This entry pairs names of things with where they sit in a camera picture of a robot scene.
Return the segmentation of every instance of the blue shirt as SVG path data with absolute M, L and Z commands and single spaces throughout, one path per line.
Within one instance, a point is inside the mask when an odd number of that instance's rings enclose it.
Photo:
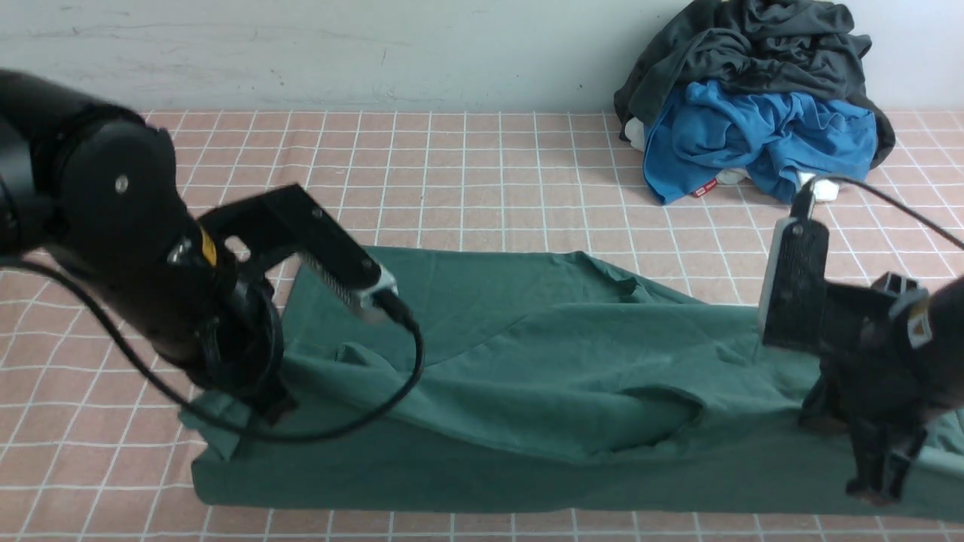
M 766 194 L 789 203 L 797 172 L 863 179 L 877 148 L 873 113 L 806 93 L 730 95 L 716 81 L 670 94 L 647 127 L 643 176 L 671 203 L 722 170 L 744 168 Z

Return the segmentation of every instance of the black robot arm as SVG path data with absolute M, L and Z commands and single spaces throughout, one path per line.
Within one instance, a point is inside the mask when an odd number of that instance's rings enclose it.
M 174 176 L 166 130 L 31 74 L 0 71 L 0 257 L 9 265 L 45 250 L 67 275 L 49 277 L 82 284 L 194 384 L 236 397 L 268 423 L 297 406 L 279 376 L 281 319 L 265 278 L 288 257 L 300 256 L 357 316 L 387 314 L 408 327 L 420 351 L 395 279 L 300 186 L 195 219 Z M 232 237 L 250 257 L 228 249 Z M 388 408 L 418 379 L 417 358 Z
M 890 196 L 829 178 L 869 190 L 964 249 Z M 964 278 L 933 294 L 894 273 L 870 287 L 826 281 L 830 233 L 812 218 L 812 188 L 796 196 L 773 234 L 759 329 L 764 345 L 819 358 L 800 425 L 849 437 L 856 476 L 847 494 L 885 506 L 900 501 L 931 424 L 964 408 Z

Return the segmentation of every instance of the table surface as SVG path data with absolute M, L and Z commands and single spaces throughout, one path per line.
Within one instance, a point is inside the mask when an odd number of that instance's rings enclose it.
M 964 113 L 889 116 L 899 144 L 870 183 L 961 234 Z M 641 177 L 642 154 L 619 141 L 616 119 L 605 114 L 149 118 L 174 135 L 177 184 L 195 213 L 298 182 L 364 244 L 582 250 L 709 302 L 757 303 L 771 230 L 787 213 L 750 184 L 656 205 Z M 964 274 L 964 255 L 947 241 L 853 187 L 816 217 L 832 231 L 831 278 L 867 284 L 896 271 L 937 287 Z M 282 305 L 297 267 L 292 259 L 272 271 Z M 533 534 L 551 542 L 964 541 L 964 526 L 888 518 L 211 508 L 191 489 L 198 436 L 65 290 L 0 274 L 0 351 L 0 541 L 515 542 Z M 157 368 L 193 392 L 179 373 Z

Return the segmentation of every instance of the green cloth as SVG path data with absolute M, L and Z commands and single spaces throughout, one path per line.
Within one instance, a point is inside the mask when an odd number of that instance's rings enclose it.
M 846 439 L 798 429 L 817 360 L 759 346 L 756 310 L 701 303 L 582 253 L 373 248 L 424 331 L 424 379 L 388 419 L 316 445 L 209 446 L 197 493 L 219 505 L 539 512 L 563 508 L 898 515 L 964 522 L 964 433 L 939 424 L 906 502 L 844 495 Z M 283 316 L 302 408 L 334 426 L 408 377 L 411 338 L 368 326 L 302 269 Z M 244 420 L 210 393 L 199 404 Z

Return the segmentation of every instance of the black cable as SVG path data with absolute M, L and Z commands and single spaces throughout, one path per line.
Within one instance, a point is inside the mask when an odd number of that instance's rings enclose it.
M 387 401 L 375 409 L 353 421 L 349 421 L 348 423 L 333 429 L 316 433 L 286 435 L 283 433 L 260 431 L 250 427 L 241 427 L 239 425 L 234 425 L 233 423 L 221 420 L 217 416 L 205 412 L 203 409 L 197 407 L 182 397 L 180 393 L 172 389 L 167 385 L 167 383 L 158 378 L 157 375 L 150 370 L 147 364 L 144 363 L 144 360 L 141 359 L 137 352 L 134 351 L 130 343 L 121 334 L 121 331 L 111 320 L 107 312 L 100 307 L 100 305 L 89 293 L 84 291 L 84 289 L 70 277 L 55 269 L 43 265 L 42 263 L 16 257 L 0 257 L 0 267 L 22 269 L 24 271 L 42 275 L 69 290 L 70 293 L 75 295 L 77 299 L 79 299 L 80 302 L 91 311 L 91 313 L 94 315 L 94 318 L 96 318 L 97 321 L 100 322 L 100 325 L 103 326 L 104 331 L 107 332 L 107 335 L 109 335 L 114 343 L 117 344 L 120 352 L 123 353 L 130 364 L 132 364 L 134 368 L 137 369 L 137 371 L 140 372 L 147 379 L 147 381 L 157 389 L 157 391 L 177 404 L 185 412 L 195 416 L 199 420 L 212 427 L 234 433 L 241 438 L 279 444 L 306 444 L 344 437 L 349 433 L 361 429 L 378 418 L 381 418 L 391 411 L 391 409 L 393 409 L 399 402 L 401 402 L 402 399 L 404 399 L 412 391 L 412 389 L 421 379 L 425 364 L 425 345 L 421 331 L 418 329 L 418 325 L 415 322 L 411 312 L 408 310 L 405 304 L 398 299 L 398 296 L 394 295 L 393 293 L 384 292 L 376 294 L 376 303 L 383 308 L 389 317 L 405 327 L 415 339 L 415 366 L 412 369 L 412 375 L 408 378 L 405 384 L 403 384 L 402 387 L 395 392 L 394 395 L 389 397 Z
M 808 184 L 810 184 L 810 189 L 811 189 L 811 190 L 814 189 L 814 186 L 816 185 L 816 183 L 817 183 L 818 180 L 825 180 L 825 179 L 826 179 L 826 180 L 830 180 L 830 181 L 842 182 L 842 183 L 844 183 L 844 184 L 850 184 L 850 185 L 856 186 L 856 187 L 858 187 L 858 188 L 862 188 L 862 189 L 870 192 L 871 194 L 874 194 L 874 196 L 876 196 L 877 198 L 880 198 L 881 200 L 883 200 L 883 201 L 885 201 L 885 202 L 893 205 L 893 206 L 896 207 L 897 209 L 899 209 L 899 210 L 903 211 L 904 213 L 910 215 L 911 217 L 913 217 L 915 220 L 917 220 L 917 221 L 920 222 L 921 224 L 927 226 L 928 228 L 930 228 L 931 230 L 933 230 L 933 231 L 934 231 L 935 233 L 937 233 L 938 235 L 940 235 L 940 236 L 944 237 L 945 239 L 947 239 L 952 245 L 954 245 L 955 247 L 957 247 L 957 248 L 961 249 L 962 251 L 964 251 L 964 241 L 961 241 L 959 238 L 955 237 L 955 236 L 954 236 L 952 233 L 950 233 L 949 231 L 941 228 L 940 226 L 938 226 L 937 224 L 935 224 L 932 220 L 930 220 L 929 218 L 923 216 L 921 213 L 915 211 L 914 209 L 908 207 L 908 206 L 905 205 L 904 203 L 898 201 L 897 198 L 891 196 L 890 194 L 887 194 L 886 192 L 881 191 L 881 190 L 878 189 L 878 188 L 874 188 L 873 186 L 870 186 L 869 184 L 865 183 L 865 182 L 862 181 L 862 180 L 858 180 L 858 179 L 853 178 L 853 177 L 851 177 L 851 176 L 843 176 L 843 175 L 815 176 L 813 179 L 811 179 L 811 180 L 808 182 Z

